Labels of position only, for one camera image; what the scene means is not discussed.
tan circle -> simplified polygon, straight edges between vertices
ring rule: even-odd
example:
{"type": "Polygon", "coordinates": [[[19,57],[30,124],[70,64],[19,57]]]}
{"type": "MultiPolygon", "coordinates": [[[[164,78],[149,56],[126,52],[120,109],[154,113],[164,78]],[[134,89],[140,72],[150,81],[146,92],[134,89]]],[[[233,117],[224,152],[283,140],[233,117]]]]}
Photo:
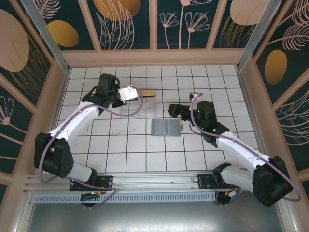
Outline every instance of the tan circle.
{"type": "Polygon", "coordinates": [[[113,21],[123,21],[126,17],[121,17],[118,1],[124,10],[127,9],[130,12],[132,18],[140,11],[140,0],[93,0],[96,8],[104,17],[113,21]]]}
{"type": "Polygon", "coordinates": [[[268,3],[269,0],[233,0],[231,18],[239,25],[257,24],[268,3]]]}
{"type": "Polygon", "coordinates": [[[27,64],[29,43],[19,21],[0,9],[0,66],[11,72],[21,71],[27,64]]]}
{"type": "Polygon", "coordinates": [[[62,20],[55,20],[47,26],[57,44],[64,47],[74,47],[78,44],[78,33],[69,23],[62,20]]]}
{"type": "Polygon", "coordinates": [[[276,85],[283,78],[288,60],[284,52],[280,50],[272,51],[266,60],[265,78],[271,85],[276,85]]]}

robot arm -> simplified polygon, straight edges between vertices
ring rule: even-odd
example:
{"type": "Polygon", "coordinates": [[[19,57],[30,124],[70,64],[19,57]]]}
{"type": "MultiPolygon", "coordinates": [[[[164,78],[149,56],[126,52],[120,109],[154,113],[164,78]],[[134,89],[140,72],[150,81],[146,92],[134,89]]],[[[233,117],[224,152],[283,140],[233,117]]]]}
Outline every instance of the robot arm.
{"type": "MultiPolygon", "coordinates": [[[[196,95],[196,93],[192,93],[190,94],[190,98],[194,98],[196,95]]],[[[192,123],[190,106],[171,104],[169,106],[169,114],[174,118],[180,115],[181,120],[188,120],[192,123]]],[[[267,207],[272,206],[275,202],[293,190],[293,187],[281,175],[258,157],[263,157],[289,177],[284,161],[278,156],[270,158],[254,149],[251,149],[250,152],[236,143],[235,141],[239,141],[239,139],[234,136],[227,127],[217,121],[212,102],[198,102],[197,109],[193,110],[193,116],[194,121],[202,130],[211,134],[232,138],[233,140],[231,141],[223,137],[202,133],[203,139],[207,143],[228,152],[246,167],[246,170],[242,170],[231,166],[230,163],[219,165],[213,170],[213,179],[218,185],[220,183],[227,183],[246,189],[252,192],[258,201],[267,207]]]]}
{"type": "Polygon", "coordinates": [[[92,120],[102,114],[103,110],[96,106],[89,107],[83,111],[80,111],[80,109],[88,105],[100,105],[105,108],[112,105],[113,108],[116,108],[125,105],[126,100],[134,99],[137,96],[137,91],[133,87],[120,88],[118,78],[113,75],[102,74],[98,86],[93,87],[83,97],[80,105],[67,120],[48,134],[40,133],[36,137],[34,166],[36,168],[39,167],[41,156],[47,143],[60,131],[61,133],[56,137],[46,153],[42,169],[61,178],[77,179],[95,185],[97,177],[96,170],[75,162],[70,147],[72,147],[81,131],[92,120]],[[70,119],[76,112],[80,112],[79,115],[74,119],[70,119]],[[67,122],[69,122],[68,125],[61,131],[63,124],[67,122]]]}

transparent container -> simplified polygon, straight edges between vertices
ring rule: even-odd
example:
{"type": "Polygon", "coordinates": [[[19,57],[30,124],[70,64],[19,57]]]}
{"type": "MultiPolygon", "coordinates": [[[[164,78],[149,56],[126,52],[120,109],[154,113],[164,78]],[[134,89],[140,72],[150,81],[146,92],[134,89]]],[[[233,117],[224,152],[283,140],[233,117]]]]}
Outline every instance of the transparent container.
{"type": "MultiPolygon", "coordinates": [[[[141,98],[127,101],[126,105],[121,106],[121,114],[127,115],[135,112],[140,106],[141,98]]],[[[156,118],[156,99],[155,96],[144,97],[143,106],[140,111],[130,116],[130,118],[156,118]]]]}

metal base plate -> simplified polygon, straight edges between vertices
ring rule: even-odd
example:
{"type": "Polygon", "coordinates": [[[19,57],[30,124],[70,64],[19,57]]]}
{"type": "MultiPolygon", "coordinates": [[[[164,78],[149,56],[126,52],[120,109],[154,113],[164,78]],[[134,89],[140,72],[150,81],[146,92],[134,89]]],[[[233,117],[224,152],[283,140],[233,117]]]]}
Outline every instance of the metal base plate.
{"type": "Polygon", "coordinates": [[[199,174],[197,175],[199,189],[233,189],[231,184],[219,184],[213,180],[212,174],[199,174]]]}
{"type": "MultiPolygon", "coordinates": [[[[105,188],[111,188],[112,187],[112,180],[113,176],[111,175],[98,175],[97,176],[97,182],[95,184],[96,187],[105,187],[105,188]]],[[[70,191],[71,192],[82,192],[82,191],[98,191],[98,189],[95,188],[89,188],[84,185],[81,185],[77,182],[71,181],[70,183],[70,191]]]]}

vent grille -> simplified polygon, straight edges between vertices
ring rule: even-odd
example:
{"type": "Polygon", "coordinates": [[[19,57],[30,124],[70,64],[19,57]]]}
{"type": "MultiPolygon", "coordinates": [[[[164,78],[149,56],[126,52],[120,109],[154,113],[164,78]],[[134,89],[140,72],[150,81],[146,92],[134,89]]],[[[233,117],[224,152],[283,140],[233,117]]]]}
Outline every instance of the vent grille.
{"type": "MultiPolygon", "coordinates": [[[[38,194],[35,203],[80,203],[80,194],[38,194]]],[[[86,202],[101,202],[108,195],[89,199],[86,202]]],[[[214,192],[195,193],[116,193],[106,203],[146,203],[146,202],[204,202],[214,201],[214,192]]]]}

